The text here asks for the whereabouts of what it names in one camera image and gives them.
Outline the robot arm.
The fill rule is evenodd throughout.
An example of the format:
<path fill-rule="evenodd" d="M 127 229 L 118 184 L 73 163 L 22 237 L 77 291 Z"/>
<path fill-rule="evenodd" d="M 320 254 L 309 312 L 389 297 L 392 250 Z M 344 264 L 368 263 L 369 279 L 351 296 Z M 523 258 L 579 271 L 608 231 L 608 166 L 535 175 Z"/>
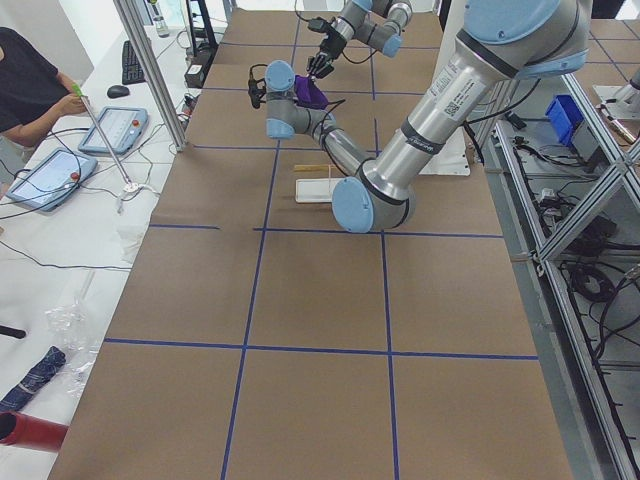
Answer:
<path fill-rule="evenodd" d="M 352 233 L 393 229 L 414 211 L 412 181 L 497 83 L 580 69 L 587 57 L 589 1 L 467 1 L 454 52 L 378 157 L 326 111 L 304 106 L 283 60 L 265 72 L 266 133 L 312 137 L 344 173 L 332 212 Z"/>
<path fill-rule="evenodd" d="M 402 33 L 413 16 L 409 1 L 347 1 L 331 20 L 315 17 L 308 29 L 324 35 L 318 52 L 308 58 L 307 75 L 322 79 L 333 72 L 333 63 L 352 40 L 393 58 L 402 46 Z"/>

